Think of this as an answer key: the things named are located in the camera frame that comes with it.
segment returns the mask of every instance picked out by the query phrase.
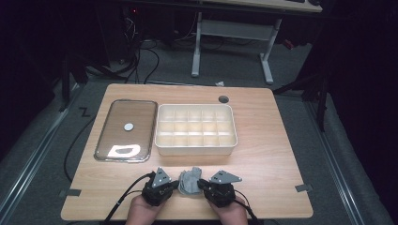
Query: black cable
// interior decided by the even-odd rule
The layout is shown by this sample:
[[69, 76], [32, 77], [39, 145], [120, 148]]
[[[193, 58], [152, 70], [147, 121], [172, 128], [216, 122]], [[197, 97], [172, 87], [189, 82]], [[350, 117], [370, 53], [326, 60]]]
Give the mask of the black cable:
[[[254, 223], [260, 224], [259, 221], [258, 221], [258, 219], [257, 219], [257, 217], [253, 214], [253, 211], [252, 211], [252, 209], [251, 209], [251, 207], [250, 207], [249, 200], [246, 198], [246, 196], [245, 196], [242, 192], [240, 192], [240, 191], [238, 191], [238, 190], [235, 190], [235, 189], [234, 189], [234, 191], [237, 192], [237, 193], [239, 193], [239, 194], [241, 194], [241, 195], [243, 196], [243, 198], [246, 200], [246, 203], [247, 203], [248, 205], [246, 206], [244, 203], [239, 202], [239, 201], [237, 201], [237, 200], [234, 200], [234, 202], [235, 202], [235, 203], [238, 203], [238, 204], [240, 204], [240, 205], [242, 205], [242, 206], [248, 211], [248, 213], [249, 213], [249, 215], [251, 216], [251, 218], [255, 217], [255, 219], [253, 218]], [[277, 224], [277, 225], [281, 225], [281, 224], [280, 224], [277, 220], [275, 220], [275, 219], [268, 219], [268, 220], [271, 221], [271, 222], [273, 222], [273, 223], [275, 223], [275, 224]]]
[[150, 51], [150, 52], [152, 52], [152, 53], [154, 53], [154, 54], [156, 55], [156, 57], [158, 58], [158, 62], [156, 63], [156, 66], [152, 69], [152, 71], [151, 71], [148, 75], [146, 75], [145, 80], [144, 80], [144, 84], [146, 84], [146, 81], [148, 80], [148, 78], [150, 77], [150, 75], [152, 75], [152, 73], [158, 68], [159, 61], [160, 61], [160, 58], [159, 58], [159, 56], [158, 56], [157, 53], [153, 52], [153, 51], [150, 50], [150, 49], [146, 49], [146, 50], [147, 50], [147, 51]]
[[134, 190], [134, 191], [130, 191], [129, 193], [127, 193], [127, 195], [126, 196], [128, 196], [128, 195], [130, 195], [130, 194], [132, 194], [132, 193], [136, 193], [136, 192], [143, 192], [142, 190]]
[[83, 223], [83, 222], [85, 222], [85, 221], [73, 221], [73, 222], [67, 223], [66, 225], [73, 225], [73, 224], [78, 224], [78, 223]]
[[180, 40], [185, 40], [185, 39], [189, 39], [189, 38], [196, 37], [196, 35], [191, 35], [190, 37], [189, 37], [189, 35], [192, 33], [192, 30], [193, 30], [193, 28], [194, 28], [195, 25], [196, 25], [196, 19], [197, 19], [197, 17], [198, 17], [198, 12], [195, 12], [195, 15], [194, 15], [194, 17], [193, 17], [193, 21], [192, 21], [192, 25], [191, 25], [190, 31], [188, 31], [188, 33], [187, 33], [186, 36], [181, 37], [181, 38], [178, 38], [178, 39], [175, 39], [175, 40], [174, 40], [175, 43], [176, 43], [177, 41], [180, 41]]
[[220, 43], [220, 45], [219, 46], [217, 46], [217, 47], [215, 47], [215, 48], [207, 48], [207, 47], [205, 47], [204, 46], [204, 44], [205, 44], [205, 42], [204, 41], [201, 41], [201, 48], [203, 48], [203, 49], [205, 49], [205, 50], [218, 50], [219, 48], [221, 48], [223, 45], [224, 45], [224, 43], [225, 43], [225, 38], [224, 37], [213, 37], [213, 38], [211, 38], [211, 37], [209, 37], [208, 39], [210, 39], [210, 40], [212, 40], [212, 39], [220, 39], [221, 40], [221, 43]]
[[111, 210], [111, 212], [109, 213], [108, 217], [106, 217], [106, 219], [103, 221], [104, 225], [107, 225], [109, 223], [109, 221], [111, 220], [112, 216], [114, 215], [114, 213], [116, 212], [117, 208], [119, 207], [119, 205], [124, 201], [124, 199], [126, 198], [126, 196], [129, 195], [130, 190], [138, 183], [140, 182], [142, 179], [150, 177], [154, 174], [154, 172], [151, 173], [147, 173], [143, 176], [141, 176], [140, 178], [138, 178], [136, 181], [134, 181], [134, 183], [132, 183], [132, 185], [127, 188], [127, 190], [124, 192], [124, 194], [122, 195], [122, 197], [120, 197], [119, 201], [117, 201], [117, 203], [115, 204], [114, 208]]
[[244, 43], [239, 43], [237, 41], [233, 41], [233, 40], [230, 40], [230, 39], [231, 38], [226, 38], [225, 42], [231, 43], [231, 44], [235, 44], [235, 45], [241, 45], [241, 46], [250, 45], [250, 44], [254, 44], [254, 43], [259, 42], [259, 40], [251, 39], [251, 40], [248, 40], [248, 41], [246, 41]]
[[[138, 49], [138, 63], [140, 62], [141, 59], [141, 49]], [[138, 64], [137, 68], [135, 69], [135, 83], [138, 84], [140, 83], [140, 76], [138, 76]]]
[[138, 58], [137, 58], [137, 56], [134, 54], [134, 61], [135, 61], [134, 68], [131, 70], [131, 72], [129, 73], [129, 75], [126, 77], [125, 83], [128, 83], [128, 82], [129, 82], [129, 79], [130, 79], [131, 75], [134, 73], [134, 71], [137, 70], [137, 68], [138, 68], [138, 63], [139, 63], [139, 61], [140, 61], [139, 56], [138, 56]]
[[[130, 51], [131, 50], [134, 51], [134, 50], [139, 49], [141, 47], [141, 44], [142, 44], [141, 38], [143, 36], [143, 32], [139, 32], [137, 34], [138, 34], [137, 36], [135, 36], [135, 34], [134, 34], [133, 39], [131, 40], [132, 44], [131, 45], [129, 44], [128, 55], [130, 55]], [[123, 67], [123, 68], [121, 68], [121, 69], [119, 69], [119, 70], [117, 70], [115, 72], [110, 71], [110, 69], [108, 69], [108, 68], [105, 68], [105, 67], [102, 67], [102, 66], [98, 66], [98, 65], [96, 65], [96, 67], [94, 67], [93, 64], [89, 64], [89, 65], [92, 66], [94, 69], [98, 70], [99, 72], [93, 71], [93, 70], [91, 70], [89, 68], [86, 68], [85, 71], [87, 73], [90, 73], [90, 74], [95, 75], [95, 76], [108, 76], [110, 78], [114, 78], [114, 79], [118, 79], [118, 80], [125, 80], [126, 81], [127, 80], [126, 77], [122, 77], [122, 76], [119, 76], [119, 75], [122, 74], [122, 73], [125, 73], [125, 72], [127, 72], [129, 70], [132, 70], [132, 72], [131, 72], [131, 74], [132, 74], [134, 72], [134, 70], [136, 69], [136, 67], [138, 66], [138, 61], [136, 59], [137, 59], [137, 57], [136, 57], [135, 52], [134, 52], [133, 56], [131, 57], [130, 63], [126, 67]]]
[[[191, 36], [191, 37], [187, 37], [187, 38], [185, 38], [185, 39], [181, 39], [181, 40], [175, 40], [175, 44], [176, 45], [178, 45], [178, 46], [182, 46], [182, 47], [189, 47], [189, 46], [192, 46], [192, 45], [194, 45], [195, 44], [195, 39], [194, 40], [192, 40], [192, 38], [195, 38], [195, 36]], [[181, 44], [181, 43], [179, 43], [179, 42], [189, 42], [189, 44]]]
[[275, 223], [276, 225], [281, 225], [281, 223], [279, 223], [277, 220], [275, 219], [268, 219], [269, 221]]
[[254, 224], [260, 225], [260, 222], [258, 221], [258, 218], [255, 216], [255, 214], [254, 214], [253, 210], [251, 209], [251, 207], [247, 206], [246, 204], [244, 204], [244, 203], [242, 203], [242, 202], [240, 202], [238, 200], [234, 200], [234, 202], [240, 204], [243, 208], [246, 209], [246, 211], [248, 211], [248, 213], [249, 213], [250, 217], [252, 218]]
[[72, 48], [69, 48], [69, 55], [71, 57], [73, 57], [75, 60], [77, 60], [79, 63], [81, 63], [83, 65], [89, 65], [92, 68], [94, 68], [94, 69], [98, 70], [99, 72], [101, 72], [105, 76], [108, 76], [110, 78], [117, 79], [117, 80], [123, 80], [124, 79], [124, 77], [121, 77], [121, 76], [115, 74], [114, 72], [112, 72], [108, 68], [97, 64], [96, 62], [92, 61], [89, 58], [85, 58], [85, 57], [79, 55], [78, 53], [74, 52], [74, 50]]
[[91, 118], [91, 119], [84, 125], [84, 127], [79, 131], [79, 133], [78, 133], [78, 134], [75, 136], [75, 138], [73, 139], [73, 142], [70, 144], [70, 146], [69, 146], [69, 148], [68, 148], [68, 152], [67, 152], [67, 154], [65, 155], [65, 158], [64, 158], [64, 174], [65, 174], [65, 176], [67, 177], [67, 179], [68, 179], [70, 182], [72, 182], [72, 178], [71, 178], [70, 175], [68, 174], [68, 170], [67, 170], [67, 162], [68, 162], [68, 156], [69, 156], [70, 150], [72, 149], [73, 145], [77, 142], [77, 140], [79, 139], [79, 137], [80, 137], [80, 135], [83, 133], [83, 131], [88, 127], [88, 125], [91, 124], [91, 122], [94, 121], [94, 119], [95, 119], [96, 117], [97, 117], [97, 116], [94, 115], [93, 118]]
[[158, 41], [155, 40], [155, 39], [143, 40], [143, 41], [141, 41], [141, 45], [144, 44], [144, 42], [149, 42], [149, 41], [150, 42], [155, 42], [155, 44], [153, 46], [151, 46], [151, 47], [148, 47], [148, 48], [141, 48], [142, 50], [150, 50], [150, 49], [155, 49], [156, 47], [158, 47]]
[[242, 195], [243, 196], [243, 198], [245, 198], [245, 200], [246, 200], [246, 203], [248, 203], [248, 206], [250, 207], [250, 204], [249, 204], [249, 200], [248, 200], [248, 198], [246, 198], [246, 196], [242, 193], [242, 192], [240, 192], [240, 191], [238, 191], [238, 190], [235, 190], [234, 189], [234, 191], [235, 192], [237, 192], [237, 193], [239, 193], [240, 195]]

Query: black tape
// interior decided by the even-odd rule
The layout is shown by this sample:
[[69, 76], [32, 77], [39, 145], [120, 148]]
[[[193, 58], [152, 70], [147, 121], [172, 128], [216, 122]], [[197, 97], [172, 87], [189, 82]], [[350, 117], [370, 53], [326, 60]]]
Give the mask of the black tape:
[[80, 196], [80, 193], [82, 193], [82, 191], [80, 189], [69, 189], [69, 190], [61, 190], [61, 192], [59, 192], [59, 197], [60, 198], [65, 198], [67, 196]]
[[297, 192], [301, 192], [301, 191], [307, 191], [310, 192], [313, 190], [313, 186], [312, 185], [299, 185], [299, 186], [295, 186], [296, 191]]

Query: gray carpet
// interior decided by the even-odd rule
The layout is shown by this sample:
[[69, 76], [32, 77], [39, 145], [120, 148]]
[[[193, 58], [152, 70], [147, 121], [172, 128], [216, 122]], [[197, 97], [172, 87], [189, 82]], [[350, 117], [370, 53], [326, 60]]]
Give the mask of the gray carpet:
[[[196, 85], [214, 85], [224, 82], [225, 86], [266, 87], [275, 89], [295, 80], [311, 46], [301, 46], [292, 51], [284, 46], [276, 45], [269, 58], [275, 83], [265, 84], [262, 68], [257, 53], [262, 42], [251, 43], [252, 52], [247, 53], [237, 44], [224, 44], [217, 50], [218, 43], [205, 43], [202, 51], [201, 75], [191, 77], [192, 46], [175, 45], [174, 48], [158, 44], [154, 49], [160, 58], [158, 68], [152, 74], [149, 83], [188, 83]], [[150, 51], [141, 50], [141, 60], [138, 67], [140, 82], [156, 65], [156, 56]], [[69, 188], [70, 182], [63, 170], [64, 158], [70, 148], [67, 170], [73, 177], [84, 150], [85, 141], [89, 135], [92, 123], [79, 135], [82, 128], [95, 116], [102, 100], [106, 86], [115, 83], [102, 77], [91, 77], [82, 92], [69, 106], [68, 114], [49, 144], [45, 158], [38, 168], [34, 179], [22, 195], [19, 204], [9, 218], [8, 224], [68, 224], [60, 217], [64, 198], [59, 192]], [[23, 170], [23, 165], [34, 153], [52, 124], [61, 106], [59, 86], [54, 90], [57, 97], [35, 119], [20, 140], [15, 144], [10, 154], [0, 164], [1, 201], [4, 201], [13, 184]], [[292, 144], [301, 175], [306, 184], [314, 188], [309, 197], [314, 209], [314, 215], [305, 219], [277, 219], [280, 224], [352, 224], [347, 214], [344, 202], [331, 175], [323, 144], [318, 138], [313, 118], [308, 114], [305, 103], [301, 102], [296, 92], [288, 92], [276, 97], [289, 140]], [[392, 224], [389, 215], [373, 190], [372, 184], [364, 173], [358, 159], [353, 153], [344, 129], [340, 124], [332, 101], [328, 101], [326, 114], [326, 135], [336, 159], [341, 166], [348, 185], [363, 215], [364, 224]], [[192, 224], [192, 222], [158, 222], [157, 224]], [[98, 224], [97, 221], [80, 222], [78, 224]], [[266, 220], [265, 224], [274, 224]]]

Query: black hole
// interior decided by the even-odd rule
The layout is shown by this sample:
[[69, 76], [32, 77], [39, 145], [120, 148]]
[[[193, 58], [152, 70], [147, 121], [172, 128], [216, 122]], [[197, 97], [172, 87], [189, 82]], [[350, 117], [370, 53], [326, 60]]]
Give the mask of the black hole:
[[229, 101], [229, 98], [227, 96], [220, 96], [219, 97], [219, 102], [220, 103], [227, 103]]

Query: round hole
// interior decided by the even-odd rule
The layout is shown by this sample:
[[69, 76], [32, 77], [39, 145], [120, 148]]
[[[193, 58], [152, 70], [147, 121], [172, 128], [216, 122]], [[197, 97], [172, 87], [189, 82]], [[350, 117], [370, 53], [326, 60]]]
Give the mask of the round hole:
[[228, 103], [229, 98], [227, 96], [220, 96], [219, 97], [219, 102], [220, 103]]
[[125, 129], [126, 131], [131, 131], [133, 128], [134, 128], [134, 125], [133, 125], [132, 123], [127, 123], [127, 124], [124, 126], [124, 129]]

